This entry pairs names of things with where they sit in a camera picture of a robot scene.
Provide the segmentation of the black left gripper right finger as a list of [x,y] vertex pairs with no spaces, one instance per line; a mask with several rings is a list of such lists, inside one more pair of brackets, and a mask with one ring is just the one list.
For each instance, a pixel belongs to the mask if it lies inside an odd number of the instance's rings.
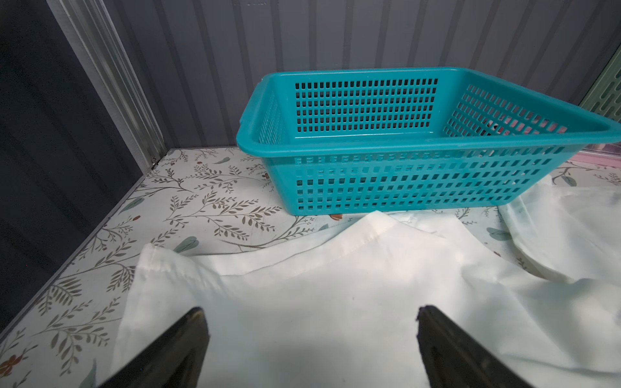
[[417,340],[431,387],[528,387],[435,306],[417,315]]

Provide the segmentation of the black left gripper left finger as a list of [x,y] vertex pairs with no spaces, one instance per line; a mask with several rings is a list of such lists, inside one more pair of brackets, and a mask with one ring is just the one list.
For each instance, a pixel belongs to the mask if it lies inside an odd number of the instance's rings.
[[190,309],[103,387],[196,387],[210,342],[205,312]]

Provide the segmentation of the white shorts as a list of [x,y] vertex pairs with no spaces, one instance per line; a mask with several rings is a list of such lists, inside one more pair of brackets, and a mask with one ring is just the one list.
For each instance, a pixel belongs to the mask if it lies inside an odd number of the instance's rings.
[[235,255],[146,245],[111,371],[199,307],[200,387],[426,387],[417,315],[432,305],[532,386],[619,386],[620,190],[542,182],[503,213],[539,275],[433,212]]

